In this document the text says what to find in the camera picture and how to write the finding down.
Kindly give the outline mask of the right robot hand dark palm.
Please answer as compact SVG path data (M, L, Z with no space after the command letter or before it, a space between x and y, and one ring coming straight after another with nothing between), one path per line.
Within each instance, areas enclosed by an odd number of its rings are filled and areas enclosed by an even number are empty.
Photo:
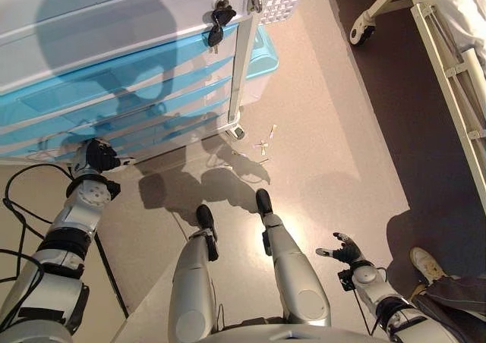
M361 250L347 234L333 232L333 236L341 242L341 247L335 250L318 247L315 250L318 256L333 258L349 265L361 259Z

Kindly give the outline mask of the left robot hand dark palm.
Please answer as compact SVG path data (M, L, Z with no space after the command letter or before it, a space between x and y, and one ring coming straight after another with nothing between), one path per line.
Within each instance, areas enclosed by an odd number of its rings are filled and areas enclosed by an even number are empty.
M107 143L92 139L86 144L86 164L99 173L110 172L135 163L133 157L120 157Z

